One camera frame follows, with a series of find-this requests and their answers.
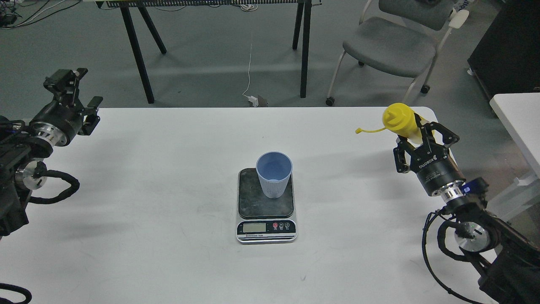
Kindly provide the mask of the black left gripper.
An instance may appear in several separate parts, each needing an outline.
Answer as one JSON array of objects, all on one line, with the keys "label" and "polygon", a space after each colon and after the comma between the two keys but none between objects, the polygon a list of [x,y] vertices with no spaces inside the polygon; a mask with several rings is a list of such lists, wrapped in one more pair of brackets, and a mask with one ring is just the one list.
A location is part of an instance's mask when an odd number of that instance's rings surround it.
[{"label": "black left gripper", "polygon": [[79,82],[87,73],[87,68],[59,69],[43,83],[43,87],[54,95],[54,102],[35,115],[30,127],[38,138],[52,147],[67,146],[77,133],[91,135],[100,122],[97,114],[103,97],[94,96],[86,108],[79,100]]}]

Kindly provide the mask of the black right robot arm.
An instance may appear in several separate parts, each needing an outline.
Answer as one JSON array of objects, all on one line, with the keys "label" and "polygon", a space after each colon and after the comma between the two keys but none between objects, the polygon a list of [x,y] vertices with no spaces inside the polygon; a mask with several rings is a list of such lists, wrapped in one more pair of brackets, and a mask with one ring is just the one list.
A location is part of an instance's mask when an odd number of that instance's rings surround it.
[{"label": "black right robot arm", "polygon": [[459,136],[437,122],[413,113],[411,125],[420,132],[420,146],[399,133],[394,160],[397,172],[414,172],[427,195],[440,196],[445,206],[428,215],[422,235],[436,216],[449,215],[437,231],[440,251],[455,261],[470,263],[480,275],[479,289],[500,304],[538,304],[539,248],[505,221],[489,212],[483,178],[467,182],[450,155]]}]

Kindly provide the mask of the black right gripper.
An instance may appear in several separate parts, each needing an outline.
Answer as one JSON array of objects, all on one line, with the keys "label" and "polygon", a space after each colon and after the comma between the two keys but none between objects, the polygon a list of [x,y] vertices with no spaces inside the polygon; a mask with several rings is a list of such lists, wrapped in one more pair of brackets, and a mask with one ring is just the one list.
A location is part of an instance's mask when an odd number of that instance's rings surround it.
[{"label": "black right gripper", "polygon": [[[397,138],[393,149],[398,173],[414,172],[428,196],[437,196],[446,185],[463,184],[466,179],[451,157],[451,146],[460,136],[438,122],[429,122],[416,114],[421,145],[413,146],[406,137]],[[410,156],[407,163],[405,153]]]}]

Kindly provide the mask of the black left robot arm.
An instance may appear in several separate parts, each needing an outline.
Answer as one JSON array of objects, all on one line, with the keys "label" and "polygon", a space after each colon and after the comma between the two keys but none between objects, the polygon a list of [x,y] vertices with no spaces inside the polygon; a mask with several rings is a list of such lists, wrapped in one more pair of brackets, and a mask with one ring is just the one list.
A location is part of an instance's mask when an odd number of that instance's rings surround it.
[{"label": "black left robot arm", "polygon": [[[77,135],[89,136],[100,122],[95,96],[87,106],[79,100],[79,82],[87,68],[59,69],[43,85],[54,97],[29,122],[1,117],[0,123],[0,234],[8,236],[29,223],[27,204],[55,204],[75,194],[80,182],[73,176],[46,167],[53,148],[64,147]],[[48,178],[59,178],[69,188],[54,198],[37,198],[34,190]]]}]

